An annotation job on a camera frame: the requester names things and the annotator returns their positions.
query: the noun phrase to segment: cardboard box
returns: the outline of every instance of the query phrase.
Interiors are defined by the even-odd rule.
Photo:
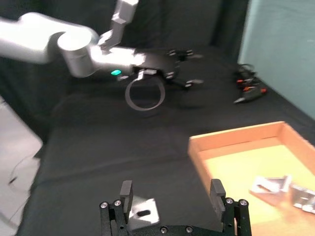
[[[285,122],[193,136],[189,154],[206,191],[219,178],[226,196],[249,202],[253,236],[315,236],[315,214],[291,204],[272,206],[249,193],[256,176],[282,177],[315,190],[315,148]]]

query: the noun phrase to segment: green light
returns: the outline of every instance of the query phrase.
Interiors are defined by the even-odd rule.
[[[112,75],[120,75],[122,73],[122,71],[121,70],[114,70],[114,71],[112,71]]]

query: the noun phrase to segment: black curtain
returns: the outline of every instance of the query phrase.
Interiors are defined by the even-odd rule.
[[[110,27],[117,0],[2,0],[0,17],[17,20],[40,12],[86,25],[101,34]],[[236,60],[249,0],[140,0],[122,45],[190,48],[211,45]],[[0,95],[45,143],[52,111],[73,78],[61,55],[47,65],[0,58]]]

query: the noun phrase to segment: white wall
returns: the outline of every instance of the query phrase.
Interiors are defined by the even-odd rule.
[[[252,0],[239,63],[315,119],[315,0]]]

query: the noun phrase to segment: black table surface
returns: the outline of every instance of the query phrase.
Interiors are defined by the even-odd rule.
[[[236,64],[214,48],[195,52],[203,58],[184,62],[180,77],[205,83],[189,92],[167,86],[166,101],[153,111],[126,104],[126,82],[75,86],[55,110],[18,235],[100,235],[98,205],[117,199],[128,179],[135,195],[155,198],[162,224],[218,229],[187,154],[190,136],[283,120],[315,144],[314,120],[272,89],[259,100],[234,105]],[[139,86],[135,92],[145,100],[156,88]]]

